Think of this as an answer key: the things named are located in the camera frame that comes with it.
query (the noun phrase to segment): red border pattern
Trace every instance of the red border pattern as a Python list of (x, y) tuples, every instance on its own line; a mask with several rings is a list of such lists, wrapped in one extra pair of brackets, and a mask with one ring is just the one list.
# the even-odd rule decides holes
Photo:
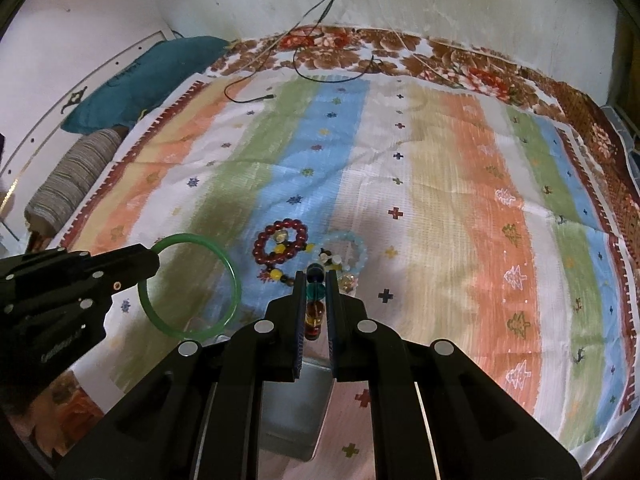
[(620, 405), (620, 415), (622, 413), (628, 412), (631, 409), (631, 403), (636, 398), (636, 377), (634, 372), (634, 365), (636, 364), (636, 328), (634, 326), (634, 320), (632, 316), (631, 308), (631, 294), (630, 294), (630, 286), (629, 286), (629, 278), (626, 275), (625, 263), (622, 258), (622, 253), (620, 252), (620, 247), (616, 243), (618, 241), (618, 237), (613, 234), (611, 229), (611, 224), (607, 215), (605, 213), (605, 209), (600, 203), (600, 199), (593, 189), (593, 184), (591, 183), (591, 179), (587, 175), (586, 170), (583, 168), (578, 156), (575, 153), (574, 146), (569, 140), (570, 133), (564, 131), (562, 128), (556, 127), (556, 131), (559, 134), (560, 139), (562, 140), (562, 145), (564, 146), (564, 151), (568, 155), (571, 160), (574, 168), (578, 171), (578, 177), (584, 188), (587, 190), (589, 197), (593, 204), (596, 206), (596, 211), (598, 213), (598, 219), (600, 220), (600, 225), (603, 226), (605, 231), (609, 234), (609, 250), (611, 252), (611, 256), (613, 256), (613, 261), (616, 265), (616, 269), (618, 271), (618, 275), (622, 278), (622, 286), (620, 290), (620, 309), (625, 306), (625, 309), (622, 311), (622, 324), (623, 324), (623, 334), (627, 337), (624, 338), (625, 341), (625, 355), (626, 362), (630, 365), (630, 373), (628, 380), (626, 382), (625, 393), (623, 394), (623, 400)]
[(68, 248), (76, 241), (76, 238), (78, 238), (80, 231), (85, 226), (91, 213), (100, 203), (100, 200), (111, 190), (111, 187), (120, 181), (127, 165), (138, 157), (145, 145), (159, 133), (163, 126), (184, 110), (194, 97), (202, 92), (208, 85), (209, 83), (205, 83), (203, 81), (194, 82), (185, 93), (178, 97), (175, 103), (167, 107), (156, 118), (156, 120), (136, 141), (122, 160), (113, 165), (103, 183), (100, 184), (100, 187), (95, 191), (86, 204), (82, 206), (82, 209), (76, 214), (76, 217), (69, 226), (69, 229), (63, 235), (62, 240), (60, 240), (60, 246)]

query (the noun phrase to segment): metal plate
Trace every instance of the metal plate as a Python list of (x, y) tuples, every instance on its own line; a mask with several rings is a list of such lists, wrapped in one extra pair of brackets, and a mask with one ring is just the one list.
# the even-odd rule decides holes
[(265, 382), (260, 448), (308, 462), (314, 457), (334, 378), (328, 365), (304, 359), (295, 383)]

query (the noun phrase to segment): green stripe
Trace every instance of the green stripe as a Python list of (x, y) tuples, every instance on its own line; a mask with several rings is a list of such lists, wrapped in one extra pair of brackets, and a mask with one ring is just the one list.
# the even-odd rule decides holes
[[(271, 180), (275, 164), (298, 127), (320, 85), (295, 78), (280, 86), (277, 97), (245, 130), (232, 156), (216, 166), (215, 177), (196, 206), (185, 231), (203, 235), (228, 248), (244, 230), (257, 195)], [(177, 246), (169, 261), (150, 280), (151, 301), (159, 316), (183, 328), (204, 307), (224, 267), (215, 256), (193, 244)], [(177, 341), (142, 319), (130, 327), (130, 338), (113, 368), (113, 381), (123, 390), (133, 387)]]
[[(567, 420), (560, 435), (560, 442), (566, 448), (573, 449), (596, 437), (594, 420), (600, 400), (605, 364), (601, 298), (589, 254), (587, 227), (580, 224), (574, 199), (560, 176), (539, 126), (532, 117), (514, 108), (508, 110), (508, 115), (513, 132), (520, 139), (531, 172), (540, 187), (546, 208), (567, 219), (562, 225), (554, 222), (553, 232), (562, 257), (571, 298), (571, 352), (576, 357), (578, 349), (584, 348), (585, 355), (580, 363), (571, 364)], [(518, 122), (513, 123), (513, 118), (517, 118)], [(552, 192), (545, 194), (545, 186)], [(574, 309), (577, 307), (578, 298), (582, 308), (576, 312)]]

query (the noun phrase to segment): black cable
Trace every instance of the black cable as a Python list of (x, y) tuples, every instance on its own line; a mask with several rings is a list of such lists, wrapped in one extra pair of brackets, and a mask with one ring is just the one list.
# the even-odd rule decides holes
[[(313, 12), (314, 10), (316, 10), (320, 5), (322, 5), (326, 0), (320, 0), (318, 3), (316, 3), (313, 7), (311, 7), (303, 16), (302, 19), (309, 15), (311, 12)], [(322, 11), (322, 14), (320, 15), (320, 18), (316, 21), (316, 24), (314, 25), (314, 28), (311, 29), (311, 32), (309, 34), (307, 34), (306, 36), (308, 37), (311, 33), (313, 33), (314, 30), (316, 30), (316, 28), (318, 28), (319, 23), (325, 19), (325, 17), (327, 16), (327, 14), (329, 13), (329, 10), (331, 9), (332, 5), (334, 4), (335, 0), (330, 0), (329, 3), (327, 4), (327, 6), (324, 8), (324, 10)], [(286, 36), (287, 34), (291, 33), (299, 24), (300, 22), (298, 22), (296, 25), (294, 25), (293, 27), (291, 27), (285, 34), (282, 35), (282, 37)], [(238, 104), (247, 104), (247, 103), (254, 103), (256, 101), (264, 101), (265, 99), (273, 99), (275, 97), (274, 94), (267, 94), (267, 95), (263, 95), (261, 97), (256, 97), (254, 99), (247, 99), (245, 101), (239, 101), (236, 99), (233, 99), (231, 97), (229, 97), (229, 94), (226, 92), (231, 86), (242, 82), (242, 81), (246, 81), (247, 79), (253, 77), (254, 75), (256, 75), (260, 69), (265, 65), (265, 63), (267, 62), (267, 60), (269, 59), (269, 56), (271, 54), (271, 52), (273, 51), (274, 47), (276, 47), (276, 44), (274, 44), (271, 48), (263, 51), (260, 55), (258, 55), (255, 59), (254, 62), (257, 61), (258, 59), (260, 59), (262, 56), (264, 56), (264, 54), (267, 54), (267, 56), (264, 58), (263, 62), (260, 63), (260, 65), (258, 65), (258, 67), (255, 69), (254, 72), (252, 72), (251, 74), (237, 79), (235, 81), (232, 81), (231, 83), (229, 83), (227, 86), (225, 86), (225, 89), (223, 90), (223, 93), (225, 94), (225, 97), (227, 99), (229, 99), (230, 101), (234, 102), (234, 103), (238, 103)]]
[(295, 70), (296, 74), (298, 74), (302, 79), (306, 79), (307, 81), (313, 81), (315, 83), (348, 83), (349, 81), (356, 81), (356, 79), (361, 78), (365, 74), (376, 73), (376, 72), (369, 72), (369, 68), (371, 68), (374, 65), (374, 56), (372, 54), (371, 59), (369, 60), (369, 64), (365, 67), (365, 69), (361, 73), (359, 73), (355, 77), (350, 77), (348, 79), (340, 79), (340, 80), (336, 80), (336, 81), (327, 81), (327, 80), (323, 80), (323, 79), (314, 79), (312, 77), (308, 77), (306, 75), (301, 74), (300, 70), (298, 70), (298, 67), (296, 66), (296, 54), (297, 54), (297, 52), (298, 52), (298, 49), (296, 49), (294, 51), (294, 53), (293, 53), (293, 70)]

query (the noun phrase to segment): metal bolt head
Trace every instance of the metal bolt head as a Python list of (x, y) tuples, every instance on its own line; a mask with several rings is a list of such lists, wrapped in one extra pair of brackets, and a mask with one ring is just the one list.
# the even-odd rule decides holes
[(435, 345), (433, 345), (433, 349), (437, 354), (445, 356), (453, 354), (454, 351), (454, 347), (451, 342), (444, 339), (442, 341), (438, 341)]
[(195, 341), (185, 341), (178, 346), (178, 354), (183, 357), (189, 357), (198, 351), (198, 344)]
[(269, 321), (268, 319), (261, 319), (254, 325), (254, 330), (258, 334), (268, 334), (274, 328), (275, 328), (275, 325), (273, 324), (272, 321)]
[(371, 334), (378, 329), (378, 325), (371, 319), (363, 319), (358, 323), (358, 330), (365, 334)]

